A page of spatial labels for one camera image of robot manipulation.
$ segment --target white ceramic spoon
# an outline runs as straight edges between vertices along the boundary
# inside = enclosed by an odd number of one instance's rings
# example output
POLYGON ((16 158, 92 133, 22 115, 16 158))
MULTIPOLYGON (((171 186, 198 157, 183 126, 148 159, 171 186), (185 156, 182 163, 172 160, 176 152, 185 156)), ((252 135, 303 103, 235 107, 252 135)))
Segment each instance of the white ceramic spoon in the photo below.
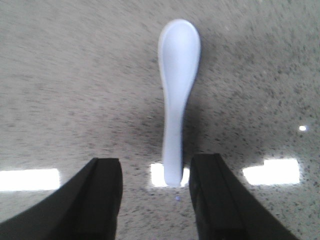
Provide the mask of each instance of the white ceramic spoon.
POLYGON ((183 116, 197 75, 200 51, 199 34, 190 22, 176 19, 162 30, 158 43, 165 109, 162 161, 164 180, 170 187, 179 187, 182 180, 183 116))

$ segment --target spoon handle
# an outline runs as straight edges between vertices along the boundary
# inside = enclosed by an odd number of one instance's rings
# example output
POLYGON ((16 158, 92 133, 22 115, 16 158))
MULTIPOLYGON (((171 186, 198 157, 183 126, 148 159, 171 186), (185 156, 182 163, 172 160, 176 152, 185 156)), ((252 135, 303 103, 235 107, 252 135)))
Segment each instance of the spoon handle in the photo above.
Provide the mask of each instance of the spoon handle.
POLYGON ((164 180, 170 187, 179 187, 183 175, 182 126, 183 113, 166 110, 163 136, 164 180))

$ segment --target spoon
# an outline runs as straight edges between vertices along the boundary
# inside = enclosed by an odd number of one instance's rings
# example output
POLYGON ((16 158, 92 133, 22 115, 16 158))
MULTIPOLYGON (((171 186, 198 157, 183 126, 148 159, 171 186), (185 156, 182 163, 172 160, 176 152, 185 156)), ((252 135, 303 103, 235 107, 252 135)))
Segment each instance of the spoon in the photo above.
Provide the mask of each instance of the spoon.
POLYGON ((188 21, 176 19, 162 30, 158 59, 164 94, 162 161, 164 180, 179 187, 183 174, 182 128, 187 100, 200 60, 200 37, 188 21))

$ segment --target speckled gray surface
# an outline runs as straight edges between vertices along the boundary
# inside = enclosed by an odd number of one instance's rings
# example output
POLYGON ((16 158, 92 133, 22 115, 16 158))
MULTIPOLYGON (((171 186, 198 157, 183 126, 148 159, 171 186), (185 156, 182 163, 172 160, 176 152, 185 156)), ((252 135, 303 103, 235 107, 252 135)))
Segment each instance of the speckled gray surface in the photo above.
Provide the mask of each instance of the speckled gray surface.
MULTIPOLYGON (((63 184, 92 157, 120 158, 117 239, 198 239, 188 188, 150 183, 164 127, 158 37, 183 18, 202 44, 185 165, 221 153, 285 227, 320 240, 319 16, 318 0, 2 0, 0 170, 57 168, 63 184), (287 157, 299 184, 254 186, 242 175, 287 157)), ((0 220, 50 193, 0 192, 0 220)))

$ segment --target granite countertop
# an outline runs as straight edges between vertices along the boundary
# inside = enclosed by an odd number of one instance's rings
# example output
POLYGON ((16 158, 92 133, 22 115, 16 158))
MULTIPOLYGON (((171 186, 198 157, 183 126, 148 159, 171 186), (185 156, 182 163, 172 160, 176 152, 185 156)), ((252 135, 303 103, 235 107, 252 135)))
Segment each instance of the granite countertop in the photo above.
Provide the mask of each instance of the granite countertop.
MULTIPOLYGON (((0 171, 57 169, 62 185, 93 157, 119 158, 116 238, 198 239, 188 186, 156 187, 150 171, 164 128, 158 38, 182 18, 202 47, 185 167, 220 153, 287 229, 320 240, 319 16, 317 0, 2 2, 0 171), (298 182, 253 185, 243 174, 285 159, 298 162, 298 182)), ((0 191, 0 221, 53 192, 0 191)))

